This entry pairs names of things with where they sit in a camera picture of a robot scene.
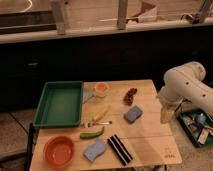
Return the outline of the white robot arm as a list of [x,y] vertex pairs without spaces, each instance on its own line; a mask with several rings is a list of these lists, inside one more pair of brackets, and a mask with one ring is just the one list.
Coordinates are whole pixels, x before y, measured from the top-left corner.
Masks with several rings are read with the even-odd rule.
[[184,99],[213,117],[213,88],[203,83],[206,76],[199,62],[188,62],[169,69],[164,74],[165,85],[157,94],[162,105],[160,121],[168,123]]

